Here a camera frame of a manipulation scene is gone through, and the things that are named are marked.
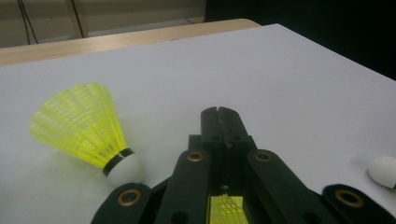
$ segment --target white table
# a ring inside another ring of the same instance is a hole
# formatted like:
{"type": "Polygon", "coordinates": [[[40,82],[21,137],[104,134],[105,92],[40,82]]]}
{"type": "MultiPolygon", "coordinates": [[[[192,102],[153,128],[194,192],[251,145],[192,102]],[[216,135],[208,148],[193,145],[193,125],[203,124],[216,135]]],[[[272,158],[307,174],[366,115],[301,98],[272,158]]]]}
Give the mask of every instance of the white table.
{"type": "Polygon", "coordinates": [[[270,25],[0,67],[0,223],[89,223],[113,190],[27,131],[44,101],[90,82],[112,92],[150,187],[200,133],[200,112],[222,105],[310,189],[346,184],[396,216],[396,191],[366,172],[374,157],[396,156],[396,83],[270,25]]]}

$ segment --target wooden table edge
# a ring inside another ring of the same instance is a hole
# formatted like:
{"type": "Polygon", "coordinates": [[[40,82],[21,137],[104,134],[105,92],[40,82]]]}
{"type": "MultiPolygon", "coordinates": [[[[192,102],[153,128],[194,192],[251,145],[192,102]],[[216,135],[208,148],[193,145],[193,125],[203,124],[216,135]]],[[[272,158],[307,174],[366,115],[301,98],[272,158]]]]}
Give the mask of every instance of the wooden table edge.
{"type": "Polygon", "coordinates": [[[213,21],[125,34],[103,35],[38,45],[5,48],[0,49],[0,66],[160,43],[200,35],[213,35],[259,26],[258,23],[246,19],[213,21]]]}

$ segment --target yellow shuttlecock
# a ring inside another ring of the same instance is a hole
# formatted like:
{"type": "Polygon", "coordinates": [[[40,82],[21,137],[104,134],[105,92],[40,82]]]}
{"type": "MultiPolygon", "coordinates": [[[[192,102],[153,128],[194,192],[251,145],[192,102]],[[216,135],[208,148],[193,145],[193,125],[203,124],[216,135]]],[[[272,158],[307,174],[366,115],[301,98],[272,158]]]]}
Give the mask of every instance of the yellow shuttlecock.
{"type": "Polygon", "coordinates": [[[36,140],[101,168],[115,186],[143,179],[143,163],[126,146],[105,86],[92,83],[61,91],[32,121],[29,131],[36,140]]]}

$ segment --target cable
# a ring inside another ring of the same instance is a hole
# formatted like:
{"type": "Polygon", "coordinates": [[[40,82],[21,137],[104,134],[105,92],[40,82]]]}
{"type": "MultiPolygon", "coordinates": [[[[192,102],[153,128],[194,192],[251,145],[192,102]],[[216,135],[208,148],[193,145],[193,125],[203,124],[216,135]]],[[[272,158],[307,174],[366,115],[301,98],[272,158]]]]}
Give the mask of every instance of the cable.
{"type": "Polygon", "coordinates": [[[82,37],[82,38],[85,38],[86,36],[84,35],[84,32],[83,32],[83,30],[82,30],[81,21],[79,20],[79,15],[78,15],[78,12],[77,12],[77,7],[76,7],[76,3],[75,3],[74,0],[72,0],[72,5],[73,5],[73,10],[74,10],[74,12],[75,12],[75,14],[76,14],[76,19],[77,19],[77,24],[78,24],[79,32],[81,33],[81,37],[82,37]]]}
{"type": "Polygon", "coordinates": [[[28,43],[28,45],[31,45],[31,43],[30,43],[29,31],[27,30],[26,19],[25,19],[24,14],[23,14],[23,9],[22,9],[20,0],[18,0],[18,6],[20,7],[20,12],[21,12],[22,19],[23,19],[23,25],[24,25],[24,27],[25,27],[25,33],[26,33],[27,43],[28,43]]]}
{"type": "Polygon", "coordinates": [[[30,30],[32,31],[33,38],[35,39],[35,42],[38,44],[37,37],[35,36],[35,29],[33,29],[33,25],[30,22],[29,16],[26,13],[26,8],[24,6],[23,0],[18,0],[18,3],[20,4],[20,9],[21,9],[21,11],[22,11],[22,13],[24,15],[23,20],[24,20],[25,23],[26,23],[25,20],[27,20],[27,22],[29,23],[30,30]]]}

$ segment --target dark background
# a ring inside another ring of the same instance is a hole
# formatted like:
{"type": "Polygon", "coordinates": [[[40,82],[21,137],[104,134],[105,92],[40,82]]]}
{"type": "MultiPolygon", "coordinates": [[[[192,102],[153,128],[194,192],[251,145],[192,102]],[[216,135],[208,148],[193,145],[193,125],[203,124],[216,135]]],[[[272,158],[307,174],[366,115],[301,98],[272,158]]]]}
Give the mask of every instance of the dark background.
{"type": "Polygon", "coordinates": [[[279,23],[396,80],[396,9],[390,0],[207,0],[205,21],[279,23]]]}

